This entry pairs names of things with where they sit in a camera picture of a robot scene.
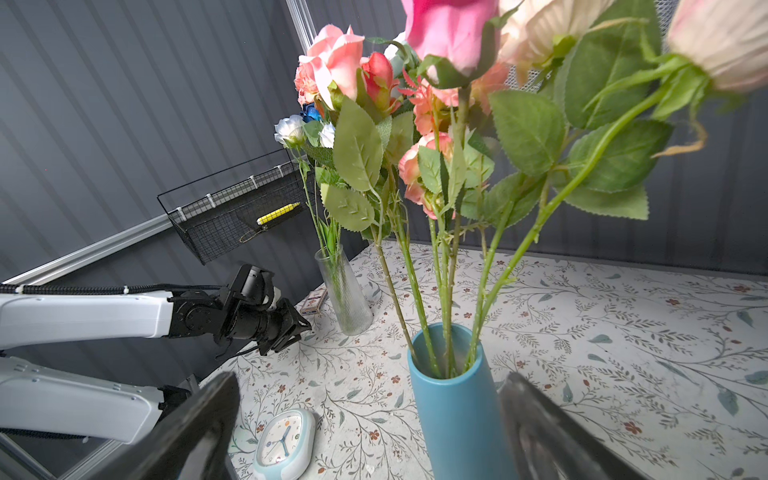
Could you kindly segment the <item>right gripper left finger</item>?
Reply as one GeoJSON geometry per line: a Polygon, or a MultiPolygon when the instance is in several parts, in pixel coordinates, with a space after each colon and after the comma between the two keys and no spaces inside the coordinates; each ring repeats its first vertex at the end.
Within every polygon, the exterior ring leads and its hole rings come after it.
{"type": "Polygon", "coordinates": [[[234,479],[228,448],[240,407],[237,377],[215,376],[92,479],[234,479]]]}

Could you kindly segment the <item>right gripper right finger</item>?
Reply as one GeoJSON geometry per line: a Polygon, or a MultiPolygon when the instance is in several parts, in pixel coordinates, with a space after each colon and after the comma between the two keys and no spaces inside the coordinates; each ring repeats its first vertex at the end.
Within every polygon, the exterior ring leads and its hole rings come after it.
{"type": "Polygon", "coordinates": [[[506,376],[499,388],[499,400],[519,479],[647,477],[606,448],[519,373],[506,376]]]}

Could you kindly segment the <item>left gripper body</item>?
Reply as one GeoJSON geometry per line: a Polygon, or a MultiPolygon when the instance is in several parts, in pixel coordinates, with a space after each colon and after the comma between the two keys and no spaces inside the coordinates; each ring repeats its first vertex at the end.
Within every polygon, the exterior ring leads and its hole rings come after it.
{"type": "Polygon", "coordinates": [[[273,277],[269,270],[244,264],[221,289],[217,343],[248,340],[256,343],[252,350],[265,356],[270,351],[281,352],[312,330],[310,322],[277,291],[273,277]]]}

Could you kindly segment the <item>teal ceramic vase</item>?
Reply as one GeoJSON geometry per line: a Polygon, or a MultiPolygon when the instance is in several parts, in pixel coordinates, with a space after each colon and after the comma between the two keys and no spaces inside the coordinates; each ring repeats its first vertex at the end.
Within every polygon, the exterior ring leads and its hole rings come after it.
{"type": "Polygon", "coordinates": [[[482,347],[451,379],[432,376],[425,334],[408,354],[411,385],[436,479],[516,479],[496,385],[482,347]]]}

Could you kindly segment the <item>clear ribbed glass vase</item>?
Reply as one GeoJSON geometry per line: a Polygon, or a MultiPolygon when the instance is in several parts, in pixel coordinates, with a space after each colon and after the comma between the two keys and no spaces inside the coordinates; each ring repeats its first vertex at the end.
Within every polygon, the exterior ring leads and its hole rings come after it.
{"type": "Polygon", "coordinates": [[[321,249],[317,261],[341,331],[356,336],[373,323],[373,313],[342,247],[333,254],[321,249]]]}

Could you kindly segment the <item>pale cream rose stem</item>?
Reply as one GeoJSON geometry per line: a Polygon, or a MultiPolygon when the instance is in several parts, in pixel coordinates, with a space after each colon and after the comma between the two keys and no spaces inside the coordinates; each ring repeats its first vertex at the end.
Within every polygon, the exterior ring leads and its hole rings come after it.
{"type": "Polygon", "coordinates": [[[535,203],[545,205],[549,182],[567,143],[568,125],[555,105],[549,88],[565,57],[610,7],[609,1],[493,1],[491,13],[481,20],[491,27],[487,52],[495,62],[472,83],[458,89],[458,107],[463,152],[466,159],[479,154],[472,144],[467,107],[475,103],[484,120],[495,120],[502,140],[521,140],[530,148],[525,154],[513,148],[518,165],[515,191],[496,199],[481,186],[466,184],[460,215],[468,219],[457,234],[485,229],[493,224],[496,233],[523,219],[535,203]]]}

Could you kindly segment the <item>white blue rose stem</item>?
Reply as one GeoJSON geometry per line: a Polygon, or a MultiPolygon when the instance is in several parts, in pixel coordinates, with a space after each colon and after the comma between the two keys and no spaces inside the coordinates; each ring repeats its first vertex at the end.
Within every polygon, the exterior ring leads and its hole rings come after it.
{"type": "MultiPolygon", "coordinates": [[[[332,150],[335,140],[335,127],[330,123],[325,124],[320,130],[318,140],[321,147],[332,150]]],[[[330,155],[330,159],[325,162],[323,172],[319,174],[318,177],[320,178],[321,200],[322,202],[325,202],[329,186],[336,184],[339,180],[338,173],[333,165],[333,155],[330,155]]],[[[341,226],[330,214],[330,210],[326,209],[326,211],[326,223],[323,227],[323,236],[327,256],[332,259],[339,253],[341,226]]]]}

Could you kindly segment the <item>coral pink rose stem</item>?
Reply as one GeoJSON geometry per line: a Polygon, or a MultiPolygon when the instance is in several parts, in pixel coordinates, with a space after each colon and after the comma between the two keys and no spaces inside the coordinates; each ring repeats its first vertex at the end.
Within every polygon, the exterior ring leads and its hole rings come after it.
{"type": "Polygon", "coordinates": [[[415,355],[416,351],[411,333],[402,312],[400,297],[393,283],[387,258],[383,250],[383,241],[389,237],[389,234],[386,232],[387,230],[391,231],[400,247],[406,267],[406,278],[410,282],[411,294],[422,328],[425,346],[427,347],[427,359],[424,361],[424,364],[429,368],[429,372],[433,377],[440,379],[443,377],[443,373],[440,370],[438,356],[435,353],[432,337],[429,333],[426,310],[410,254],[408,214],[399,190],[399,160],[403,157],[404,153],[395,149],[398,135],[396,126],[398,123],[404,122],[406,118],[406,113],[400,108],[400,99],[394,96],[399,92],[399,83],[395,78],[391,61],[382,53],[374,53],[361,61],[358,82],[361,84],[358,102],[366,107],[373,107],[379,123],[385,121],[390,125],[390,136],[382,141],[384,148],[382,160],[384,180],[383,184],[377,186],[374,190],[381,200],[378,212],[379,219],[382,222],[381,226],[372,228],[374,245],[408,349],[412,355],[415,355]]]}

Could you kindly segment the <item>pink carnation spray stem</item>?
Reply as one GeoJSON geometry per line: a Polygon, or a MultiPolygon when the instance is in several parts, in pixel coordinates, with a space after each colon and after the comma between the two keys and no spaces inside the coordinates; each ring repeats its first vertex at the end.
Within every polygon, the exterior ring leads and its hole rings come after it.
{"type": "Polygon", "coordinates": [[[427,216],[446,342],[458,331],[452,317],[460,237],[484,231],[505,209],[488,192],[493,154],[479,129],[490,122],[489,96],[506,88],[509,71],[508,64],[496,64],[470,86],[449,90],[406,76],[401,89],[421,137],[399,158],[398,174],[405,198],[427,216]]]}

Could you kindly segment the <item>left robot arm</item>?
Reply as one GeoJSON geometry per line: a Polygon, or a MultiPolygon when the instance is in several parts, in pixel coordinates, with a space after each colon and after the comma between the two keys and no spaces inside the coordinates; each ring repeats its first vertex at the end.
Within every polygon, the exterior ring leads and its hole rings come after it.
{"type": "Polygon", "coordinates": [[[186,401],[185,376],[236,346],[280,352],[309,330],[252,265],[225,285],[6,283],[1,429],[131,444],[186,401]]]}

